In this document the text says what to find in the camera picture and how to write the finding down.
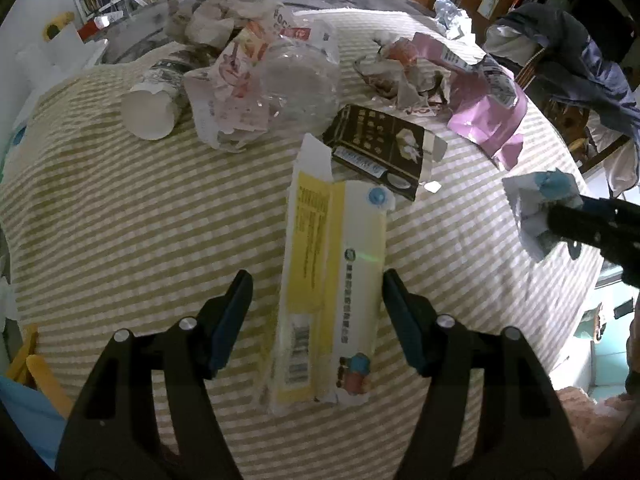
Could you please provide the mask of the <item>white blue tissue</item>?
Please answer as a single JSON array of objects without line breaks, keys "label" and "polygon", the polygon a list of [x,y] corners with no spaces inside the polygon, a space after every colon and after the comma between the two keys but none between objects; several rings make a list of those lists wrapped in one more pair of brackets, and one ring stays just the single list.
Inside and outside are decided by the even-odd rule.
[{"label": "white blue tissue", "polygon": [[560,170],[537,171],[503,178],[502,185],[524,249],[541,262],[561,241],[549,228],[550,209],[579,208],[584,203],[574,176]]}]

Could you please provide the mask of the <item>yellow carton box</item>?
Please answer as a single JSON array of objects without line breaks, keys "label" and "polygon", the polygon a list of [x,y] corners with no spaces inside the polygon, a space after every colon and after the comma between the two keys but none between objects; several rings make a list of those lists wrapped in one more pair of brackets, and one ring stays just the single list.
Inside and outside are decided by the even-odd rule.
[{"label": "yellow carton box", "polygon": [[304,136],[286,200],[278,310],[260,372],[259,402],[271,413],[369,400],[394,207],[384,186],[335,180],[330,148]]}]

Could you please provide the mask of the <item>grey paper ball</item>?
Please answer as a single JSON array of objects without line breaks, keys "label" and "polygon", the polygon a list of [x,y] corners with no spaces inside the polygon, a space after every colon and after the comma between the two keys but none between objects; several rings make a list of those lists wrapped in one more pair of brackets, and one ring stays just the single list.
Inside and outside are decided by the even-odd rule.
[{"label": "grey paper ball", "polygon": [[164,33],[169,39],[198,48],[221,51],[250,21],[266,18],[278,0],[193,0],[170,10]]}]

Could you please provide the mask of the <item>dark blue jacket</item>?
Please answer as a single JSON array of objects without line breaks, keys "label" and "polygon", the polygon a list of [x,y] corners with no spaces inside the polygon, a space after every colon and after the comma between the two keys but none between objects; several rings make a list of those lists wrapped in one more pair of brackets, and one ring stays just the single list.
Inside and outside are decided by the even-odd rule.
[{"label": "dark blue jacket", "polygon": [[488,27],[484,49],[521,66],[541,49],[535,75],[552,99],[590,108],[606,128],[639,139],[639,109],[624,72],[573,15],[525,3]]}]

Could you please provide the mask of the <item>purple torn packaging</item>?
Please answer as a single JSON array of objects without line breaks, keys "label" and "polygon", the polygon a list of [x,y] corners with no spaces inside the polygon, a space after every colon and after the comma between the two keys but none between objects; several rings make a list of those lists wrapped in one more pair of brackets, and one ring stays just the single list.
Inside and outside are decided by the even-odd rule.
[{"label": "purple torn packaging", "polygon": [[518,127],[528,107],[513,76],[490,55],[470,64],[446,44],[420,32],[412,43],[420,58],[451,73],[448,128],[476,144],[497,167],[513,169],[523,149]]}]

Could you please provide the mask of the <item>black carton box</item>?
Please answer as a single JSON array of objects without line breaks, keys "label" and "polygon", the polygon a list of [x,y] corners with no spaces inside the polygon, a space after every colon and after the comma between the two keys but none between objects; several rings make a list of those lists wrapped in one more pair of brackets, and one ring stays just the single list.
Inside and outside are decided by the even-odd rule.
[{"label": "black carton box", "polygon": [[356,104],[345,105],[322,134],[341,164],[413,202],[447,142],[414,122]]}]

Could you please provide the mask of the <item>beige checkered table cloth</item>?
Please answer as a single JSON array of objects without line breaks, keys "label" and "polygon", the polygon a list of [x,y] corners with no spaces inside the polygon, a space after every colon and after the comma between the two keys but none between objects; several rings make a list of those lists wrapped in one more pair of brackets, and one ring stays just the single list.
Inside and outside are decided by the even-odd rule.
[{"label": "beige checkered table cloth", "polygon": [[[1,229],[22,322],[77,396],[115,330],[166,330],[222,294],[236,272],[252,305],[226,367],[207,391],[247,479],[389,479],[420,416],[428,382],[402,353],[381,299],[394,269],[410,292],[470,330],[515,326],[544,367],[573,335],[602,259],[565,245],[535,261],[518,236],[503,172],[437,117],[420,125],[445,141],[440,188],[414,200],[384,195],[342,164],[333,189],[343,222],[288,210],[298,133],[263,136],[230,154],[198,140],[190,115],[165,139],[141,140],[120,117],[125,93],[164,55],[101,65],[43,96],[1,182]],[[285,237],[299,222],[326,239],[338,336],[363,328],[371,369],[364,393],[330,385],[331,400],[260,402],[276,327]]]}]

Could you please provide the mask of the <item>orange plastic bag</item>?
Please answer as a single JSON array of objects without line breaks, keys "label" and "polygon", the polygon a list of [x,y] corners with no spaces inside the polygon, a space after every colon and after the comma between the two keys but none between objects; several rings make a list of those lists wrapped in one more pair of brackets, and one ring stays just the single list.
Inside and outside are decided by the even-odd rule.
[{"label": "orange plastic bag", "polygon": [[376,53],[360,56],[352,65],[380,98],[408,114],[437,112],[448,105],[444,73],[429,73],[410,39],[377,32],[373,41]]}]

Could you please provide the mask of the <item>white paper cup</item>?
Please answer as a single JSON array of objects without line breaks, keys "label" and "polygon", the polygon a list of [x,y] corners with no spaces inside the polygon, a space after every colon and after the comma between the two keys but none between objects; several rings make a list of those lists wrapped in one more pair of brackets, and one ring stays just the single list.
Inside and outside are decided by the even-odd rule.
[{"label": "white paper cup", "polygon": [[142,140],[169,136],[186,106],[183,76],[192,68],[178,58],[163,58],[146,70],[122,97],[125,128]]}]

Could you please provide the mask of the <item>clear plastic bag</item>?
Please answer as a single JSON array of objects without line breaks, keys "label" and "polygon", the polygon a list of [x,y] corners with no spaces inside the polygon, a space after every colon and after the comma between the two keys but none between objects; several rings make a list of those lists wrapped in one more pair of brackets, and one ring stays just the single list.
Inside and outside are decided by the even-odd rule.
[{"label": "clear plastic bag", "polygon": [[277,136],[322,133],[340,107],[340,56],[335,44],[316,47],[283,38],[255,67],[269,108],[269,131]]}]

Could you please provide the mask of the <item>white printed paper wrapper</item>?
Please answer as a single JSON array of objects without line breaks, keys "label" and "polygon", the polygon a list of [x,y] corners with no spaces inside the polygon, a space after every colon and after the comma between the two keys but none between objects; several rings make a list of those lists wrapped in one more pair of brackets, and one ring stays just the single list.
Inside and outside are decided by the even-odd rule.
[{"label": "white printed paper wrapper", "polygon": [[274,134],[255,67],[283,38],[318,48],[335,44],[340,55],[334,26],[321,18],[296,16],[278,3],[266,18],[245,25],[212,66],[184,76],[196,134],[203,143],[217,151],[241,153],[264,134]]}]

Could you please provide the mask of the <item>grey patterned rug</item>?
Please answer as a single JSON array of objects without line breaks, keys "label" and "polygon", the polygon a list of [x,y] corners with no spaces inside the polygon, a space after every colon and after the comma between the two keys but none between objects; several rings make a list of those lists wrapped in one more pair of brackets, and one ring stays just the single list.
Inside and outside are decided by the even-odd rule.
[{"label": "grey patterned rug", "polygon": [[[168,44],[172,37],[167,31],[179,30],[191,13],[206,0],[162,0],[135,10],[122,20],[99,33],[107,40],[103,55],[105,64],[126,63],[140,58],[158,47]],[[398,11],[411,15],[434,12],[414,0],[214,0],[224,13],[254,16],[263,4],[281,3],[294,14],[334,9],[362,9],[371,11]]]}]

